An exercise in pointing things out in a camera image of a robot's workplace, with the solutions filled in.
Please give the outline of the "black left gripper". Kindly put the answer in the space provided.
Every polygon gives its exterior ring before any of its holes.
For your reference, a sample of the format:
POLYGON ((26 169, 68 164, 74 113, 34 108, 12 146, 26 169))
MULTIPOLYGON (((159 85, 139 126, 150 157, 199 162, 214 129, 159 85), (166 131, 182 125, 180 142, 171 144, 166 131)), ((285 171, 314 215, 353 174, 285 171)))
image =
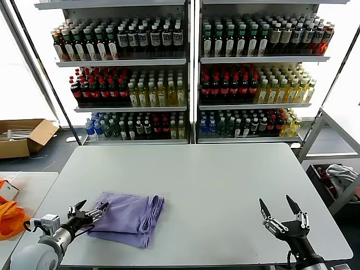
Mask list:
POLYGON ((86 200, 83 200, 73 206, 69 206, 66 229, 70 232, 77 232, 81 228, 94 228, 93 219, 102 218, 109 205, 108 202, 101 202, 99 206, 90 211, 80 211, 86 202, 86 200))

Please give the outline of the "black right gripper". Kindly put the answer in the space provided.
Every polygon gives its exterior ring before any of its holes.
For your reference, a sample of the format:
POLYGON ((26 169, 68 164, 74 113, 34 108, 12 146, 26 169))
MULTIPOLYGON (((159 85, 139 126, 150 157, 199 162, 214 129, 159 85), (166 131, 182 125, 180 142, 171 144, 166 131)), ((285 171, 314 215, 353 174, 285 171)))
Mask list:
POLYGON ((264 201, 260 198, 259 204, 264 219, 263 225, 269 232, 278 233, 277 238, 289 245, 297 263, 323 263, 323 257, 315 253, 307 239, 310 231, 308 229, 310 228, 308 213, 303 212, 298 203, 289 195, 286 195, 286 200, 296 220, 279 222, 271 216, 264 201))

